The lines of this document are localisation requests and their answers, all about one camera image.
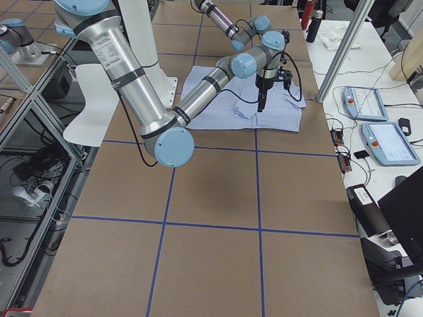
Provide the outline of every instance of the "blue tape line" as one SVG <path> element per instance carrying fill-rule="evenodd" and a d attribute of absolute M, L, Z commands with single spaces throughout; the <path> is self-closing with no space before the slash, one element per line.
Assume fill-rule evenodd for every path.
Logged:
<path fill-rule="evenodd" d="M 170 26 L 200 26 L 199 24 L 160 23 L 160 22 L 152 22 L 151 24 L 152 25 L 170 25 Z"/>
<path fill-rule="evenodd" d="M 196 149 L 205 149 L 205 150 L 220 150 L 220 151 L 241 151 L 241 152 L 255 152 L 256 150 L 248 150 L 248 149 L 231 149 L 226 147 L 201 147 L 196 146 Z"/>
<path fill-rule="evenodd" d="M 198 228 L 211 228 L 211 229 L 229 229 L 229 230 L 245 230 L 245 231 L 259 231 L 262 232 L 274 232 L 274 233 L 288 233 L 288 234 L 303 234 L 311 236 L 341 236 L 346 238 L 359 238 L 357 234 L 346 234 L 346 233 L 332 233 L 332 232 L 313 232 L 313 231 L 300 231 L 300 230 L 284 230 L 284 229 L 266 229 L 266 228 L 250 228 L 250 227 L 236 227 L 236 226 L 220 226 L 220 225 L 203 225 L 200 223 L 178 223 L 178 222 L 166 222 L 145 220 L 145 219 L 128 219 L 128 218 L 114 218 L 114 217 L 96 217 L 96 216 L 84 216 L 74 215 L 72 219 L 86 219 L 86 220 L 99 220 L 99 221 L 116 221 L 118 223 L 147 223 L 152 225 L 170 225 L 180 227 L 198 227 Z"/>
<path fill-rule="evenodd" d="M 55 22 L 55 20 L 53 20 L 53 21 L 51 21 L 51 23 L 47 26 L 47 28 L 44 30 L 44 31 L 42 31 L 41 32 L 41 34 L 37 37 L 37 40 L 39 39 L 39 38 L 41 38 L 43 35 L 44 35 L 44 33 L 46 33 L 46 31 L 47 30 L 51 30 L 51 28 L 50 28 L 50 25 L 52 25 L 53 23 Z"/>
<path fill-rule="evenodd" d="M 175 55 L 175 56 L 194 56 L 192 54 L 184 54 L 184 53 L 159 53 L 157 55 Z"/>
<path fill-rule="evenodd" d="M 120 144 L 137 144 L 135 141 L 119 141 L 119 140 L 103 140 L 106 143 L 120 143 Z"/>
<path fill-rule="evenodd" d="M 151 304 L 153 302 L 154 287 L 155 287 L 155 284 L 156 284 L 157 270 L 159 269 L 161 248 L 162 248 L 162 245 L 163 245 L 163 239 L 165 237 L 167 213 L 169 212 L 169 205 L 171 204 L 171 196 L 172 196 L 173 182 L 174 182 L 174 175 L 175 175 L 175 173 L 176 173 L 176 169 L 174 168 L 173 171 L 172 171 L 171 184 L 169 185 L 169 194 L 167 196 L 165 216 L 163 217 L 163 225 L 161 227 L 161 234 L 160 234 L 160 241 L 159 241 L 159 249 L 157 250 L 157 257 L 156 257 L 156 263 L 155 263 L 155 266 L 154 266 L 153 280 L 151 281 L 150 296 L 149 296 L 149 299 L 148 299 L 147 312 L 145 313 L 145 316 L 146 317 L 149 317 L 150 316 Z"/>
<path fill-rule="evenodd" d="M 103 140 L 103 142 L 107 143 L 122 143 L 122 144 L 134 144 L 137 143 L 134 141 L 119 141 L 119 140 Z M 201 147 L 195 146 L 196 149 L 205 149 L 205 150 L 218 150 L 218 151 L 240 151 L 240 152 L 252 152 L 255 153 L 271 153 L 271 154 L 286 154 L 286 155 L 305 155 L 310 157 L 336 157 L 335 154 L 320 154 L 320 153 L 302 153 L 302 152 L 286 152 L 286 151 L 270 151 L 270 150 L 252 150 L 252 149 L 232 149 L 229 147 Z"/>
<path fill-rule="evenodd" d="M 254 143 L 256 152 L 256 188 L 257 188 L 257 216 L 258 216 L 258 250 L 260 254 L 260 288 L 262 300 L 262 317 L 266 317 L 266 301 L 264 298 L 264 263 L 263 263 L 263 243 L 262 243 L 262 214 L 260 202 L 260 171 L 258 163 L 258 136 L 257 129 L 254 129 Z"/>
<path fill-rule="evenodd" d="M 273 154 L 288 154 L 288 155 L 306 155 L 310 157 L 336 157 L 335 154 L 320 154 L 320 153 L 302 153 L 302 152 L 284 152 L 284 151 L 268 151 L 258 150 L 259 153 L 273 153 Z"/>
<path fill-rule="evenodd" d="M 178 227 L 196 227 L 196 228 L 211 228 L 211 229 L 241 230 L 241 231 L 258 231 L 257 228 L 233 227 L 233 226 L 219 226 L 219 225 L 202 225 L 202 224 L 199 224 L 199 223 L 167 222 L 166 225 L 168 225 L 168 226 L 178 226 Z"/>
<path fill-rule="evenodd" d="M 6 10 L 4 10 L 1 14 L 10 12 L 9 10 L 11 9 L 11 7 L 13 7 L 14 5 L 16 5 L 17 3 L 18 3 L 18 0 L 16 0 L 9 8 L 7 8 Z"/>
<path fill-rule="evenodd" d="M 73 215 L 72 219 L 114 221 L 114 222 L 119 222 L 119 223 L 149 223 L 149 224 L 154 224 L 154 225 L 162 225 L 163 224 L 162 221 L 154 221 L 154 220 L 112 218 L 112 217 L 95 217 L 95 216 L 82 216 L 82 215 Z"/>
<path fill-rule="evenodd" d="M 192 66 L 194 66 L 196 64 L 198 45 L 200 44 L 201 29 L 202 29 L 202 26 L 203 26 L 203 18 L 204 18 L 204 15 L 201 15 L 200 27 L 198 29 L 196 51 L 194 52 L 194 60 L 192 61 Z"/>
<path fill-rule="evenodd" d="M 41 7 L 42 4 L 43 4 L 43 1 L 40 1 L 40 4 L 24 19 L 24 21 L 26 21 L 27 18 L 31 17 L 35 13 L 35 11 L 37 11 L 37 9 Z"/>
<path fill-rule="evenodd" d="M 35 12 L 32 11 L 31 13 L 28 12 L 19 12 L 19 11 L 8 11 L 8 13 L 19 13 L 20 15 L 56 15 L 55 13 L 47 13 L 47 12 Z"/>
<path fill-rule="evenodd" d="M 359 238 L 360 237 L 358 234 L 348 234 L 348 233 L 313 232 L 313 231 L 279 230 L 279 229 L 262 229 L 262 231 L 275 232 L 275 233 L 302 234 L 307 236 L 339 236 L 344 238 Z"/>

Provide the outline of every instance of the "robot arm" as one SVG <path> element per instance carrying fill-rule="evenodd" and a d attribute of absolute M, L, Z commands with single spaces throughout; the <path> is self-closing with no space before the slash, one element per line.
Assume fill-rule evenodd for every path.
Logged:
<path fill-rule="evenodd" d="M 233 48 L 239 52 L 256 35 L 263 35 L 273 30 L 268 17 L 262 15 L 258 18 L 251 18 L 247 26 L 240 31 L 231 20 L 210 0 L 194 0 L 197 8 L 210 18 L 224 33 L 231 39 Z"/>
<path fill-rule="evenodd" d="M 284 36 L 268 29 L 269 24 L 263 29 L 267 31 L 263 33 L 261 45 L 221 59 L 190 94 L 167 111 L 121 33 L 120 16 L 110 0 L 73 0 L 72 3 L 54 0 L 54 3 L 59 32 L 74 34 L 90 45 L 113 88 L 123 96 L 140 122 L 147 151 L 165 166 L 176 167 L 189 160 L 194 140 L 184 127 L 234 76 L 246 78 L 254 73 L 265 76 L 269 71 L 276 74 L 279 55 L 285 48 Z"/>
<path fill-rule="evenodd" d="M 8 18 L 0 22 L 0 46 L 8 54 L 16 49 L 23 59 L 32 61 L 41 56 L 41 51 L 22 20 Z"/>

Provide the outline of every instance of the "black cable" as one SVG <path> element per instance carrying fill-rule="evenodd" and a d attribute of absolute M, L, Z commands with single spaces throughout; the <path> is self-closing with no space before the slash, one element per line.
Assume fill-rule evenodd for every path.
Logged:
<path fill-rule="evenodd" d="M 140 66 L 141 66 L 142 68 L 150 68 L 150 67 L 156 66 L 158 63 L 159 63 L 159 60 L 157 60 L 155 63 L 153 63 L 153 64 L 151 64 L 151 65 L 148 65 L 148 66 L 143 66 L 143 65 L 140 65 Z"/>
<path fill-rule="evenodd" d="M 423 139 L 420 139 L 420 140 L 415 140 L 415 141 L 410 141 L 410 143 L 411 144 L 415 144 L 415 143 L 419 143 L 419 142 L 421 142 L 421 141 L 423 141 Z"/>
<path fill-rule="evenodd" d="M 369 168 L 369 179 L 367 180 L 367 182 L 364 184 L 364 186 L 367 186 L 370 183 L 370 178 L 371 178 L 371 169 L 370 169 L 370 165 L 368 163 L 368 161 L 365 159 L 365 157 L 363 158 L 364 162 L 367 164 L 367 167 Z"/>
<path fill-rule="evenodd" d="M 37 40 L 38 43 L 43 44 L 43 45 L 47 45 L 47 46 L 51 46 L 53 48 L 57 48 L 58 50 L 61 50 L 67 57 L 69 57 L 69 59 L 72 61 L 72 63 L 74 63 L 75 65 L 78 65 L 78 63 L 72 58 L 72 56 L 69 55 L 69 53 L 67 53 L 63 48 L 60 48 L 59 46 L 53 45 L 53 44 L 47 44 L 47 43 L 43 43 Z"/>
<path fill-rule="evenodd" d="M 405 293 L 405 295 L 404 295 L 404 297 L 403 297 L 403 301 L 401 302 L 401 305 L 399 305 L 399 307 L 398 307 L 398 312 L 397 312 L 397 314 L 395 315 L 395 317 L 398 317 L 399 316 L 399 313 L 400 313 L 400 311 L 401 311 L 401 308 L 404 306 L 404 303 L 405 303 L 405 300 L 408 298 L 408 294 L 410 294 L 411 293 L 411 291 L 417 286 L 417 285 L 419 285 L 419 284 L 422 284 L 423 283 L 423 279 L 421 279 L 421 280 L 419 280 L 419 281 L 417 281 L 417 282 L 415 282 L 413 285 L 412 285 L 412 287 L 410 287 L 409 289 L 408 289 L 408 291 Z"/>
<path fill-rule="evenodd" d="M 55 104 L 56 106 L 58 106 L 58 107 L 60 107 L 60 108 L 63 108 L 63 109 L 65 109 L 65 110 L 69 111 L 69 112 L 79 113 L 79 111 L 75 111 L 75 110 L 69 109 L 69 108 L 67 108 L 67 107 L 63 106 L 62 104 L 60 104 L 60 103 L 58 103 L 58 102 L 55 102 L 55 101 L 47 101 L 47 102 L 49 102 L 50 104 Z"/>
<path fill-rule="evenodd" d="M 340 120 L 338 120 L 336 118 L 326 118 L 326 120 L 333 120 L 333 121 L 339 122 L 339 124 L 341 125 L 341 128 L 339 128 L 339 129 L 341 129 L 341 132 L 343 134 L 343 132 L 344 132 L 344 124 Z"/>
<path fill-rule="evenodd" d="M 356 73 L 374 73 L 375 71 L 378 71 L 379 69 L 385 68 L 386 65 L 375 68 L 373 71 L 345 71 L 343 73 L 338 73 L 338 75 L 345 75 L 345 74 L 356 74 Z M 317 71 L 313 71 L 314 74 L 318 74 L 318 75 L 327 75 L 327 73 L 319 73 Z"/>
<path fill-rule="evenodd" d="M 397 107 L 397 106 L 419 106 L 423 108 L 421 104 L 413 104 L 413 103 L 404 103 L 404 104 L 385 104 L 385 107 Z"/>
<path fill-rule="evenodd" d="M 201 13 L 202 15 L 204 14 L 203 12 L 201 12 L 201 11 L 199 11 L 199 10 L 197 10 L 197 9 L 194 8 L 194 6 L 192 5 L 192 0 L 190 0 L 190 4 L 191 4 L 192 10 L 194 10 L 194 11 L 196 11 L 198 13 Z"/>
<path fill-rule="evenodd" d="M 405 75 L 405 72 L 404 72 L 404 67 L 403 67 L 404 55 L 405 55 L 405 51 L 407 51 L 407 48 L 408 48 L 408 46 L 405 48 L 405 50 L 404 50 L 403 54 L 401 55 L 401 62 L 400 62 L 400 66 L 401 66 L 401 72 L 402 72 L 402 73 L 403 73 L 403 75 L 404 75 L 405 81 L 406 81 L 407 85 L 408 85 L 408 86 L 410 86 L 410 88 L 411 88 L 411 85 L 410 85 L 410 83 L 408 82 L 408 77 Z"/>
<path fill-rule="evenodd" d="M 78 201 L 78 198 L 72 194 L 65 193 L 65 195 L 68 195 L 69 197 L 72 197 L 74 200 Z"/>
<path fill-rule="evenodd" d="M 389 89 L 394 89 L 394 88 L 398 88 L 398 87 L 405 86 L 405 85 L 408 85 L 408 84 L 407 83 L 403 83 L 403 84 L 400 84 L 400 85 L 397 85 L 397 86 L 394 86 L 394 87 L 376 88 L 376 89 L 379 89 L 379 90 L 389 90 Z"/>
<path fill-rule="evenodd" d="M 282 52 L 282 55 L 287 55 L 288 56 L 288 58 L 291 60 L 292 65 L 295 68 L 295 71 L 297 72 L 298 86 L 299 86 L 299 99 L 294 98 L 294 96 L 292 95 L 290 89 L 288 89 L 288 93 L 291 96 L 291 98 L 293 98 L 296 102 L 300 102 L 303 99 L 303 85 L 301 83 L 301 75 L 299 74 L 299 69 L 297 67 L 297 64 L 295 64 L 295 61 L 293 60 L 292 56 L 290 56 L 290 54 L 288 54 L 287 52 Z"/>
<path fill-rule="evenodd" d="M 24 160 L 23 158 L 20 158 L 20 157 L 13 157 L 13 158 L 10 158 L 9 160 L 7 160 L 6 162 L 4 162 L 2 165 L 0 165 L 0 170 L 7 164 L 7 163 L 9 163 L 9 162 L 11 162 L 12 160 L 21 160 L 21 161 L 23 161 L 23 162 L 27 162 L 28 163 L 28 161 L 27 160 Z"/>
<path fill-rule="evenodd" d="M 76 116 L 77 114 L 78 114 L 77 112 L 75 112 L 74 114 L 66 114 L 65 116 L 59 117 L 59 119 L 60 120 L 66 119 L 66 118 L 71 117 L 71 116 Z"/>
<path fill-rule="evenodd" d="M 149 163 L 145 160 L 144 155 L 143 155 L 143 152 L 141 151 L 141 145 L 139 144 L 138 137 L 137 137 L 137 133 L 135 132 L 135 128 L 134 128 L 134 125 L 132 124 L 132 120 L 131 120 L 130 114 L 129 114 L 129 112 L 128 112 L 128 109 L 126 109 L 126 106 L 125 106 L 124 100 L 123 100 L 123 98 L 122 98 L 122 95 L 121 95 L 118 91 L 116 91 L 116 92 L 118 93 L 120 104 L 121 104 L 121 105 L 122 105 L 122 107 L 124 108 L 126 118 L 128 119 L 128 122 L 129 122 L 130 127 L 131 127 L 131 130 L 132 130 L 132 134 L 134 135 L 135 142 L 137 143 L 138 153 L 139 153 L 139 155 L 140 155 L 140 157 L 141 157 L 141 160 L 142 160 L 142 161 L 144 162 L 144 164 L 145 164 L 145 165 L 147 165 L 148 167 L 154 167 L 154 166 L 156 166 L 156 164 L 158 163 L 158 161 L 157 161 L 157 160 L 156 160 L 156 161 L 155 161 L 155 163 L 153 163 L 153 164 L 149 164 Z"/>
<path fill-rule="evenodd" d="M 351 159 L 351 162 L 353 162 L 353 163 L 355 163 L 355 164 L 357 164 L 362 170 L 363 170 L 363 172 L 364 172 L 364 174 L 365 174 L 365 181 L 364 181 L 364 183 L 366 184 L 367 183 L 367 179 L 368 179 L 368 176 L 367 176 L 367 172 L 365 171 L 365 169 L 364 169 L 364 167 L 362 167 L 360 164 L 358 164 L 355 160 L 353 160 L 353 159 Z"/>
<path fill-rule="evenodd" d="M 256 101 L 247 101 L 245 99 L 242 99 L 240 96 L 237 95 L 236 92 L 233 92 L 231 89 L 222 89 L 220 92 L 223 92 L 223 91 L 229 91 L 231 94 L 234 94 L 239 100 L 245 102 L 246 104 L 256 104 L 258 102 L 258 100 L 256 100 Z"/>
<path fill-rule="evenodd" d="M 69 163 L 69 158 L 68 157 L 64 157 L 63 158 L 63 170 L 65 170 L 67 168 L 68 163 Z M 60 184 L 62 178 L 63 178 L 63 175 L 56 182 L 55 188 L 50 192 L 50 195 L 51 195 L 50 197 L 51 198 L 53 198 L 53 196 L 54 196 L 54 194 L 56 192 L 56 189 L 57 189 L 56 186 L 58 186 Z M 44 220 L 44 217 L 47 215 L 48 209 L 50 208 L 50 204 L 52 202 L 53 202 L 53 199 L 50 199 L 50 202 L 46 206 L 46 208 L 44 209 L 43 214 L 40 216 L 40 219 L 38 220 L 37 225 L 35 226 L 34 230 L 31 233 L 31 235 L 26 239 L 26 246 L 25 246 L 24 252 L 22 253 L 21 256 L 16 257 L 16 259 L 17 259 L 16 261 L 14 261 L 14 262 L 10 262 L 9 261 L 12 258 L 12 256 L 9 256 L 9 257 L 7 256 L 5 246 L 0 241 L 1 262 L 3 263 L 4 266 L 6 266 L 6 267 L 15 267 L 15 266 L 19 265 L 25 259 L 26 255 L 29 252 L 30 245 L 32 244 L 32 241 L 34 240 L 34 237 L 36 236 L 36 234 L 37 234 L 37 232 L 38 232 L 38 230 L 39 230 L 39 228 L 41 226 L 41 223 Z"/>
<path fill-rule="evenodd" d="M 28 124 L 28 126 L 31 128 L 31 130 L 35 133 L 37 133 L 40 137 L 41 137 L 41 141 L 47 145 L 53 145 L 54 142 L 53 140 L 49 139 L 48 137 L 46 137 L 42 132 L 39 132 L 26 118 L 24 118 L 24 121 L 26 122 L 26 124 Z"/>
<path fill-rule="evenodd" d="M 247 20 L 243 19 L 243 18 L 239 18 L 236 22 L 235 22 L 235 26 L 238 27 L 238 22 L 245 22 L 248 24 L 249 27 L 251 27 L 253 30 L 254 28 L 252 27 L 252 25 L 250 24 L 250 22 L 248 22 Z"/>

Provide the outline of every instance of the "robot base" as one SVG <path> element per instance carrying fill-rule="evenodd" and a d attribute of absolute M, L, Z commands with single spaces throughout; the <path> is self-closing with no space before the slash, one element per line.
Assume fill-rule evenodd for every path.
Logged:
<path fill-rule="evenodd" d="M 41 52 L 50 52 L 54 50 L 54 47 L 47 46 L 44 44 L 37 43 L 38 48 Z M 51 54 L 41 54 L 40 57 L 37 57 L 36 59 L 33 59 L 32 61 L 27 61 L 26 59 L 23 59 L 20 55 L 19 51 L 17 51 L 12 56 L 12 61 L 17 66 L 30 66 L 30 67 L 41 67 L 45 63 L 45 61 L 48 59 L 48 57 L 51 56 Z"/>

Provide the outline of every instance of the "metal pole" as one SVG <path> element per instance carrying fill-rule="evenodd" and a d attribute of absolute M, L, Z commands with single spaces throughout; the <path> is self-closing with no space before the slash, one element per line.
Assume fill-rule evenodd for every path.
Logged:
<path fill-rule="evenodd" d="M 325 79 L 322 82 L 320 87 L 319 93 L 317 95 L 317 102 L 322 103 L 328 92 L 330 87 L 332 86 L 335 77 L 337 76 L 339 69 L 341 68 L 344 60 L 348 54 L 348 51 L 351 48 L 351 45 L 354 43 L 354 40 L 357 37 L 362 24 L 369 13 L 371 6 L 374 4 L 375 0 L 360 0 L 358 3 L 357 9 L 354 12 L 354 16 L 348 25 L 348 28 L 345 31 L 345 35 L 339 45 L 338 50 L 336 51 L 335 57 L 329 67 L 328 73 Z"/>
<path fill-rule="evenodd" d="M 10 77 L 12 77 L 16 84 L 23 92 L 30 92 L 31 84 L 25 78 L 25 76 L 20 72 L 19 68 L 13 63 L 12 59 L 5 52 L 5 50 L 0 46 L 0 66 L 6 70 Z"/>

